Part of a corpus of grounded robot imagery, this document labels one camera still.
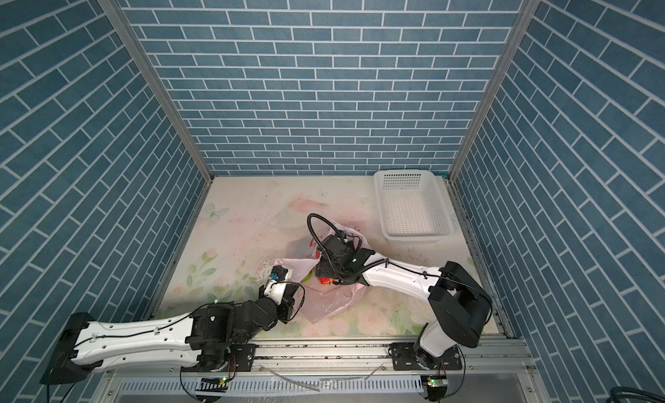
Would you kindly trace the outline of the white perforated plastic basket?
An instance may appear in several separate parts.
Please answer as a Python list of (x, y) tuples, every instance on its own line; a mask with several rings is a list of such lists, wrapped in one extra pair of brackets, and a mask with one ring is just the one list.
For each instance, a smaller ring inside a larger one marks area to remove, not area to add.
[(373, 176), (379, 221), (391, 242), (436, 243), (454, 234), (436, 176), (424, 170), (387, 170)]

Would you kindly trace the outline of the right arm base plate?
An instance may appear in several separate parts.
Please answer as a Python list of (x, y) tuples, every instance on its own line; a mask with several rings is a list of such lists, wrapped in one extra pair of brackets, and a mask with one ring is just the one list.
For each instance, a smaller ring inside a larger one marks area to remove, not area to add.
[(415, 342), (393, 342), (388, 348), (395, 371), (461, 370), (462, 358), (456, 347), (446, 350), (441, 356), (433, 356)]

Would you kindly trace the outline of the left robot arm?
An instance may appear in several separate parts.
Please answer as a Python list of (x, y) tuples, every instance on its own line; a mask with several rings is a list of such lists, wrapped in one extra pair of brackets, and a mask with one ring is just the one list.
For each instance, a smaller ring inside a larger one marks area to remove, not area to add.
[(116, 368), (174, 365), (187, 372), (229, 368), (232, 350), (278, 323), (289, 323), (305, 302), (304, 287), (271, 280), (255, 300), (214, 302), (181, 316), (132, 323), (102, 323), (72, 314), (40, 382), (72, 384)]

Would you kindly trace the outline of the pink plastic bag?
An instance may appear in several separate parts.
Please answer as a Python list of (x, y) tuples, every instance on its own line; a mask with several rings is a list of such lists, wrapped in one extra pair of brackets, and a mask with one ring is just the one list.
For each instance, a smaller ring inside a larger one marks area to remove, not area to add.
[[(327, 236), (335, 234), (344, 242), (346, 237), (343, 236), (343, 233), (360, 236), (364, 245), (366, 244), (364, 236), (357, 231), (349, 227), (338, 226), (336, 229), (329, 229), (324, 237), (317, 233), (312, 235), (310, 257), (307, 259), (275, 259), (273, 264), (273, 267), (280, 264), (292, 269), (294, 271), (291, 278), (292, 282), (301, 283), (305, 287), (304, 304), (298, 314), (303, 314), (311, 323), (318, 323), (341, 313), (358, 302), (365, 293), (364, 285), (322, 283), (320, 278), (317, 278), (314, 274), (314, 268), (320, 261), (318, 248), (324, 250), (323, 240)], [(299, 290), (294, 310), (297, 310), (301, 302), (300, 295), (301, 291)]]

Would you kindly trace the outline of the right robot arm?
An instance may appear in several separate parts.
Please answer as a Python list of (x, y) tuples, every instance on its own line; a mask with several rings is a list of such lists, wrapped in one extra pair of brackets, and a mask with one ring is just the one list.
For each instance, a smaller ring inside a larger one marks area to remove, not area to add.
[(337, 285), (365, 285), (396, 290), (427, 304), (435, 320), (426, 323), (413, 353), (418, 364), (436, 369), (456, 346), (478, 346), (493, 313), (488, 293), (456, 262), (440, 268), (406, 264), (363, 247), (360, 237), (333, 233), (313, 236), (320, 261), (315, 276)]

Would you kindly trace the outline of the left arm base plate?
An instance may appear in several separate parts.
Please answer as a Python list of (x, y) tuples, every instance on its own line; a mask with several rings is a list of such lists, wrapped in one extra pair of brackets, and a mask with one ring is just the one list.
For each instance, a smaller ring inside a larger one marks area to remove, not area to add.
[(184, 368), (193, 373), (249, 372), (254, 364), (255, 344), (232, 344), (226, 349), (204, 350), (196, 359), (196, 365)]

